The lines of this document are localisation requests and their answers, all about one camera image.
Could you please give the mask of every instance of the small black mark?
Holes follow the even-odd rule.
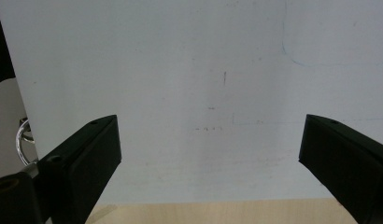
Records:
[[[227,75],[227,72],[224,72],[224,74],[223,74],[223,85],[224,86],[226,85],[226,75]]]
[[[205,127],[203,130],[205,130],[206,132],[212,130],[212,131],[216,131],[216,130],[223,130],[223,128],[221,126],[218,126],[218,127],[212,127],[211,129]]]

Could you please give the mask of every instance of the black plastic part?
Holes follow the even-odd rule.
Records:
[[[0,178],[0,223],[85,223],[120,162],[117,117],[86,124],[36,164],[34,178]]]
[[[44,223],[32,178],[23,172],[0,178],[0,223]]]
[[[299,161],[358,223],[383,223],[383,145],[336,120],[307,115]]]
[[[51,189],[53,223],[85,223],[121,162],[116,116],[94,120],[37,163]]]

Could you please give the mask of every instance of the metal ring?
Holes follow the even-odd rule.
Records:
[[[34,143],[35,142],[34,140],[31,140],[32,138],[27,137],[27,136],[24,135],[24,133],[28,132],[29,130],[30,130],[29,129],[29,120],[26,119],[20,125],[20,128],[17,131],[17,135],[16,135],[16,149],[17,149],[17,153],[19,154],[19,157],[20,157],[20,159],[21,159],[21,161],[23,162],[24,165],[29,165],[29,164],[37,162],[37,160],[29,161],[26,158],[25,153],[22,150],[21,140],[24,140],[24,141],[27,141],[27,142],[30,142],[30,143]]]

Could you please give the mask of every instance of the pencil mark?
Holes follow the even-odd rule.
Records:
[[[208,132],[208,131],[216,131],[217,132],[217,131],[222,131],[223,128],[221,126],[213,126],[211,128],[205,127],[203,129],[196,128],[194,130],[196,130],[196,131],[200,131],[201,130],[201,131],[206,131],[206,132]]]
[[[223,86],[226,85],[226,75],[227,75],[227,72],[224,72],[224,74],[223,74]]]

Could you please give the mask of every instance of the white surface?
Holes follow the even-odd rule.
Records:
[[[102,203],[327,197],[305,114],[383,143],[383,0],[12,1],[0,17],[45,155],[118,114]]]

